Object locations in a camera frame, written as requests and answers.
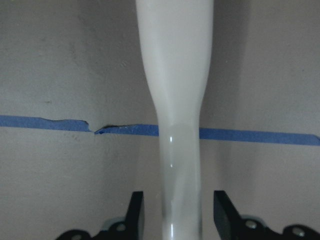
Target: wall surface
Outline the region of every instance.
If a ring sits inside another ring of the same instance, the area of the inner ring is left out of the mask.
[[[215,0],[200,126],[320,136],[320,1]],[[0,115],[157,124],[133,0],[0,1]],[[204,240],[213,190],[276,231],[320,231],[320,147],[201,140]],[[95,235],[145,195],[161,239],[158,138],[0,127],[2,240]]]

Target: tape strip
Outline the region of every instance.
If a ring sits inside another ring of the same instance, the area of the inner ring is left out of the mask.
[[[89,132],[89,125],[83,120],[49,120],[41,117],[0,115],[0,127],[47,129]],[[245,131],[215,128],[200,128],[200,139],[320,146],[320,138],[313,134],[284,133],[268,131]],[[111,126],[99,129],[94,134],[126,134],[158,136],[158,126],[149,124],[135,124],[125,126]]]
[[[200,139],[208,140],[320,146],[319,137],[312,134],[214,128],[200,128],[199,133]],[[95,134],[158,136],[159,132],[157,125],[137,124],[102,128],[96,131]]]
[[[0,115],[0,127],[92,132],[82,120],[48,120],[32,116]]]

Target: metal bolt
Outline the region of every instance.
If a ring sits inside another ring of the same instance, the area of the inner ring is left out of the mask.
[[[245,225],[250,228],[250,229],[256,229],[257,228],[257,223],[255,221],[252,221],[252,220],[247,220],[245,222]]]
[[[304,237],[305,236],[305,231],[303,231],[300,227],[294,227],[292,228],[292,233],[294,235],[297,235],[299,237]]]
[[[123,232],[124,230],[126,230],[126,225],[124,225],[123,223],[120,223],[118,226],[116,226],[116,230],[118,232]]]
[[[71,237],[71,240],[81,240],[81,239],[82,239],[82,236],[80,234],[74,235]]]

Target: glossy white surface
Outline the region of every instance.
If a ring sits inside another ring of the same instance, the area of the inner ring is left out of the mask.
[[[156,108],[162,238],[202,239],[199,114],[212,44],[212,0],[137,0],[142,59]]]

